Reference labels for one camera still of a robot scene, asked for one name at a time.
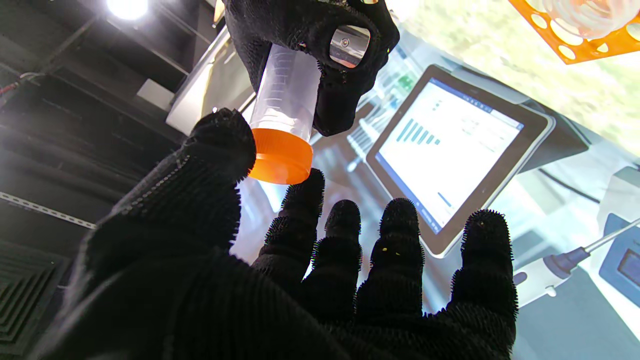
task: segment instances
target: lab equipment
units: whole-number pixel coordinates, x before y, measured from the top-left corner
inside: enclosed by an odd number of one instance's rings
[[[604,35],[599,35],[595,37],[594,35],[590,35],[585,33],[584,31],[577,31],[573,29],[573,26],[570,26],[564,19],[558,17],[557,15],[553,15],[548,13],[544,6],[541,5],[533,5],[532,0],[509,0],[509,2],[513,5],[516,10],[520,13],[524,20],[526,20],[529,25],[535,30],[540,37],[548,44],[551,50],[555,52],[558,57],[565,64],[575,64],[584,61],[608,58],[610,56],[616,56],[621,54],[632,53],[634,51],[638,51],[640,49],[640,41],[638,41],[637,37],[634,35],[636,32],[636,28],[640,26],[640,14],[638,14],[638,7],[634,4],[637,4],[637,0],[550,0],[552,3],[569,3],[577,4],[579,6],[585,7],[589,9],[594,18],[601,18],[599,22],[615,22],[619,24],[621,21],[620,15],[629,15],[632,12],[629,9],[633,9],[635,6],[636,14],[632,16],[632,19],[628,21],[628,24],[616,25],[613,26],[618,27],[618,30],[610,31],[609,33],[605,33]],[[626,1],[628,7],[624,9],[623,13],[620,13],[617,9],[618,5],[613,6],[607,9],[607,5],[602,6],[602,4],[617,2],[620,3],[622,1]],[[580,36],[573,35],[571,33],[567,33],[565,29],[571,29],[574,33],[584,33],[587,39],[583,39]],[[566,36],[559,36],[558,32],[563,32]],[[572,37],[570,40],[571,44],[568,44],[562,38]],[[543,52],[548,51],[548,49],[538,49],[537,51]]]
[[[544,0],[543,4],[560,27],[585,39],[602,38],[640,12],[640,0]]]
[[[367,165],[391,197],[413,201],[422,241],[441,258],[468,215],[493,201],[555,123],[432,65],[380,134]]]
[[[338,27],[330,44],[330,58],[345,67],[356,67],[370,36],[369,30],[357,26]],[[271,46],[249,121],[257,149],[250,177],[275,184],[298,184],[307,179],[314,153],[309,140],[320,75],[313,56]]]
[[[605,233],[625,227],[624,219],[610,214]],[[640,228],[619,235],[602,262],[600,276],[635,305],[640,306]]]
[[[545,294],[555,297],[556,287],[569,279],[571,271],[581,261],[590,257],[591,253],[602,245],[609,243],[624,234],[625,231],[638,225],[640,225],[640,218],[621,229],[603,236],[590,245],[578,247],[563,254],[545,256],[514,271],[513,282],[518,290],[518,305],[523,307]],[[629,264],[637,266],[637,262],[633,263],[632,261],[633,259],[630,260]]]

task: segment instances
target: pipette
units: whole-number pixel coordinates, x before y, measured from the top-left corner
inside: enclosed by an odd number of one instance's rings
[[[518,305],[523,307],[544,294],[555,297],[556,287],[569,279],[571,271],[581,261],[590,257],[591,253],[602,245],[638,225],[640,225],[640,218],[585,247],[563,254],[545,256],[514,271],[513,282],[518,290]]]

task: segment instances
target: ceiling light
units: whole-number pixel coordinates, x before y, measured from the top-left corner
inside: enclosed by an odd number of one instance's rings
[[[146,14],[149,3],[148,0],[107,0],[107,7],[123,20],[136,20]]]

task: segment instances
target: air vent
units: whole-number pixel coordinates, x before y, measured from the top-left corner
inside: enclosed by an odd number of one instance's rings
[[[24,355],[67,258],[0,241],[0,355]]]

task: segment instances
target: tablet screen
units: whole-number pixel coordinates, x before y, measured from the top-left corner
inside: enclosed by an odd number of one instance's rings
[[[523,127],[431,79],[375,157],[438,234]]]

